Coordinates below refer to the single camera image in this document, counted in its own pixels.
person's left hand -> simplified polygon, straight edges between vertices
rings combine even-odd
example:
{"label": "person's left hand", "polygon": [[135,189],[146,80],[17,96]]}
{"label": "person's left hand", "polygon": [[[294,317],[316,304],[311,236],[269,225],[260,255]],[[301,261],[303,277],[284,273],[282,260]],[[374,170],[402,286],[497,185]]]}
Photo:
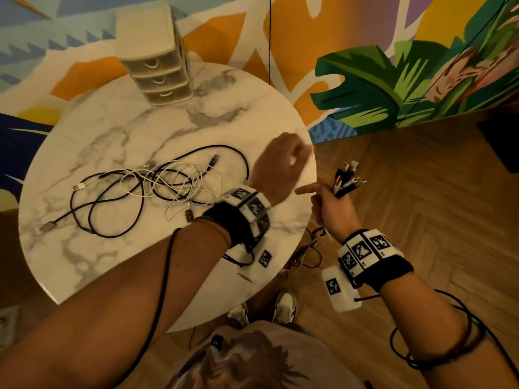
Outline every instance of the person's left hand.
{"label": "person's left hand", "polygon": [[289,197],[312,153],[296,134],[284,132],[273,139],[257,159],[249,186],[262,192],[272,206]]}

wooden floor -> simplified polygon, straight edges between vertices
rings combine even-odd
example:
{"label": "wooden floor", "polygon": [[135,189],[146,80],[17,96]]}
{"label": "wooden floor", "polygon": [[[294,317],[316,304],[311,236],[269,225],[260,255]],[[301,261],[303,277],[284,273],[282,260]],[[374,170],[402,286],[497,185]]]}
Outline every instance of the wooden floor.
{"label": "wooden floor", "polygon": [[[481,118],[446,119],[319,144],[318,178],[331,183],[343,161],[359,161],[359,175],[368,180],[352,194],[361,222],[384,232],[430,285],[464,301],[519,363],[519,174],[509,174],[484,141],[474,122]],[[20,337],[54,305],[24,266],[16,213],[0,216],[0,307],[21,303]],[[394,324],[380,300],[366,301],[349,313],[333,311],[321,269],[336,263],[337,248],[336,243],[323,244],[318,269],[276,277],[250,301],[253,315],[265,316],[279,289],[292,289],[299,303],[298,323],[361,380],[370,380],[376,389],[425,387],[420,374],[391,352],[388,336]],[[218,322],[197,327],[192,344]],[[187,354],[191,333],[161,338],[123,387],[162,388]]]}

forearm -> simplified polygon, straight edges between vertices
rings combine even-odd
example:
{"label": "forearm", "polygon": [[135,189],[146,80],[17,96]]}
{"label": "forearm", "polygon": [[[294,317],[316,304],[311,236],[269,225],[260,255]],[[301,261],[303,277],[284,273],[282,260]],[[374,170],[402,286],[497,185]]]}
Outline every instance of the forearm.
{"label": "forearm", "polygon": [[[388,281],[380,295],[417,360],[445,355],[462,338],[467,318],[415,274]],[[484,340],[472,353],[424,372],[432,388],[517,388],[517,381],[496,347]]]}
{"label": "forearm", "polygon": [[[4,355],[0,381],[7,387],[113,384],[151,327],[168,241],[146,248],[58,307]],[[154,339],[180,317],[229,245],[226,231],[209,222],[194,222],[178,232]]]}

person's right arm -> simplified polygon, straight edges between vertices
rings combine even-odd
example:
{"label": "person's right arm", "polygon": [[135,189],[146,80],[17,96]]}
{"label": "person's right arm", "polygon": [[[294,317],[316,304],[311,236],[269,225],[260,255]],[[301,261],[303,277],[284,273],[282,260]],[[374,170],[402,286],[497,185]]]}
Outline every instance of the person's right arm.
{"label": "person's right arm", "polygon": [[[312,196],[315,219],[326,226],[339,243],[362,229],[348,196],[335,198],[328,186],[318,183],[300,187],[295,192],[315,193]],[[467,328],[466,316],[413,273],[387,281],[380,289],[380,296],[415,360],[432,360],[445,355]],[[519,388],[511,368],[488,338],[471,353],[422,373],[433,389]]]}

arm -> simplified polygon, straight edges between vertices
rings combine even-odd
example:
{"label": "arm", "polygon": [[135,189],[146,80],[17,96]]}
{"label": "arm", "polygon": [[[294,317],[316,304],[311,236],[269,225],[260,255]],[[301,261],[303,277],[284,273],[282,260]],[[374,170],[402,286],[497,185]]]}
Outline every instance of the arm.
{"label": "arm", "polygon": [[[335,198],[327,186],[317,183],[296,189],[296,193],[312,192],[316,194],[312,196],[316,221],[337,241],[342,243],[363,228],[348,196]],[[413,273],[387,281],[380,295],[416,360],[445,355],[467,328],[465,315]],[[488,339],[472,353],[423,375],[431,388],[519,387],[502,354]]]}
{"label": "arm", "polygon": [[[250,186],[263,192],[272,206],[281,203],[292,192],[310,153],[311,147],[297,135],[282,134],[259,157]],[[293,166],[291,156],[296,157]],[[2,387],[113,386],[135,360],[151,328],[168,241],[169,237],[109,270],[4,353]],[[229,233],[206,220],[178,232],[154,340],[189,306],[229,246]]]}

